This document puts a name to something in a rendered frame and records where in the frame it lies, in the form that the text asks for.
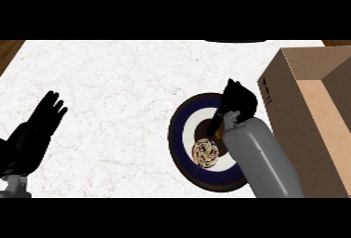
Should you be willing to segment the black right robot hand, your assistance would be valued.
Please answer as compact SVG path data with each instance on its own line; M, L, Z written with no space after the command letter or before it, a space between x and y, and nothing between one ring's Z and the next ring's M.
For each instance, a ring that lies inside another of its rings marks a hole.
M234 82L228 79L221 96L221 105L214 113L206 135L209 137L215 135L227 112L240 112L236 120L236 123L239 124L253 117L256 107L258 100L255 94L242 86L240 82Z

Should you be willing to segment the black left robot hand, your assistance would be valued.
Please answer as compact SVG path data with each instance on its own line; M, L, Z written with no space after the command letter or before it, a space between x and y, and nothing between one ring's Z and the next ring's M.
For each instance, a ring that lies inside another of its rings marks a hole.
M0 177L26 176L41 164L48 143L68 108L59 93L43 97L29 119L13 130L7 140L0 139Z

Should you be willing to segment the brown cardboard box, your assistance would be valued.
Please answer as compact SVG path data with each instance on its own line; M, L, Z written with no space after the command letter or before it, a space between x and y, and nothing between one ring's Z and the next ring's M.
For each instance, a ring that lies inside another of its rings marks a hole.
M304 195L351 198L351 46L280 49L258 87Z

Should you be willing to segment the blue and white plate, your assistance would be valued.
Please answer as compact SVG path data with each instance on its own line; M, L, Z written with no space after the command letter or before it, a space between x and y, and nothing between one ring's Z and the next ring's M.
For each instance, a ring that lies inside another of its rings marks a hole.
M186 179L208 191L231 192L246 184L246 179L222 140L211 138L218 147L218 161L211 168L200 168L191 159L194 143L208 139L206 127L219 104L218 93L203 93L189 98L172 114L166 140L172 162Z

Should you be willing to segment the dark rounded object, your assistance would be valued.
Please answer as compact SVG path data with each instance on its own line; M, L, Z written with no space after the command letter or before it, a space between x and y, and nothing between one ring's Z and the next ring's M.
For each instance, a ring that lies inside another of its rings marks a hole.
M248 44L248 43L261 43L265 40L212 40L212 39L206 39L205 41L212 42L212 43Z

